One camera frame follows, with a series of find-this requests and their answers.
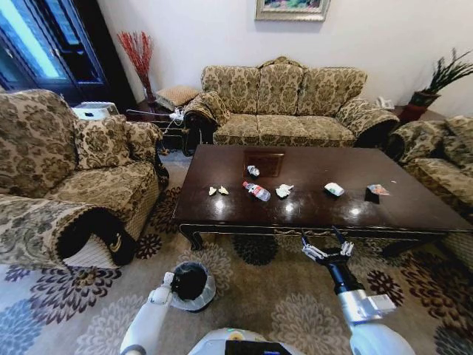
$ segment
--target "plant pot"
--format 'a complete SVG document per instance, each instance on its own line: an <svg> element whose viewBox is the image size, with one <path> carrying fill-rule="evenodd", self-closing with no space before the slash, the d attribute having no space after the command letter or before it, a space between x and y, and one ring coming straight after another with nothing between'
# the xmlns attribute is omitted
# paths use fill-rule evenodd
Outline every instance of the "plant pot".
<svg viewBox="0 0 473 355"><path fill-rule="evenodd" d="M429 94L422 91L416 91L411 97L409 104L404 107L398 118L402 124L418 120L434 103L440 95Z"/></svg>

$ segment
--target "floral rug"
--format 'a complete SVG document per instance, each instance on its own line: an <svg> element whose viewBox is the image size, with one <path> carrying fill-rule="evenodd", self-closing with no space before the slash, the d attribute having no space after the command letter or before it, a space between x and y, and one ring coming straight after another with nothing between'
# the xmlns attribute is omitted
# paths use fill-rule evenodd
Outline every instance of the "floral rug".
<svg viewBox="0 0 473 355"><path fill-rule="evenodd" d="M131 264L71 272L0 266L0 354L118 354L149 292L186 260L211 270L217 296L198 314L171 308L159 354L187 354L208 331L222 327L256 331L306 354L351 354L330 275L300 252L298 239L207 234L205 250L190 251L170 222L190 160L173 153L164 161L171 184ZM336 240L311 242L324 247ZM380 256L381 247L356 241L350 266L368 293L388 293L398 306L384 323L417 354L473 354L470 276L434 247L389 260Z"/></svg>

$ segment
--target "throw pillow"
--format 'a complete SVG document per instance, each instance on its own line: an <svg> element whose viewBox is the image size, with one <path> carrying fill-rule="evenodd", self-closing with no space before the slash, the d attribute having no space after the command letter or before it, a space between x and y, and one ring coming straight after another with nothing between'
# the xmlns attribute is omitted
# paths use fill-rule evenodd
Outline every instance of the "throw pillow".
<svg viewBox="0 0 473 355"><path fill-rule="evenodd" d="M457 136L443 137L443 153L460 168L473 163L473 153Z"/></svg>
<svg viewBox="0 0 473 355"><path fill-rule="evenodd" d="M190 100L195 98L199 91L193 87L186 85L177 85L175 87L168 87L158 91L156 102L162 107L174 111L176 107L187 104Z"/></svg>
<svg viewBox="0 0 473 355"><path fill-rule="evenodd" d="M448 128L473 152L473 118L455 116L445 120Z"/></svg>
<svg viewBox="0 0 473 355"><path fill-rule="evenodd" d="M131 163L124 125L123 115L99 121L77 120L74 128L79 169L97 169Z"/></svg>

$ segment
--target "red dried branches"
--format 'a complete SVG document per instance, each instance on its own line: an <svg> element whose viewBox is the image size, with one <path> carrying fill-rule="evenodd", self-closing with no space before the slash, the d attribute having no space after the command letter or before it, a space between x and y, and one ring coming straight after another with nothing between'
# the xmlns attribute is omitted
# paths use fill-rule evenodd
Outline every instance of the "red dried branches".
<svg viewBox="0 0 473 355"><path fill-rule="evenodd" d="M121 32L118 33L118 40L128 58L132 61L141 83L146 89L150 88L148 72L149 62L153 55L153 41L151 37L143 31L141 33Z"/></svg>

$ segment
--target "white wall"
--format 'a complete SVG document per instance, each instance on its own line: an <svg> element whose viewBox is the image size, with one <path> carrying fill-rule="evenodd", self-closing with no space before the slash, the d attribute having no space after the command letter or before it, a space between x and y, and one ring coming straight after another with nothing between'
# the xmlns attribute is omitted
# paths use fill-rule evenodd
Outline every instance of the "white wall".
<svg viewBox="0 0 473 355"><path fill-rule="evenodd" d="M256 0L98 2L138 100L142 87L115 38L121 30L144 30L154 39L151 78L158 89L200 88L205 65L254 66L286 55L312 67L362 68L362 95L396 104L428 84L433 63L452 47L473 48L472 0L332 0L324 23L254 21ZM440 93L434 111L473 115L473 75Z"/></svg>

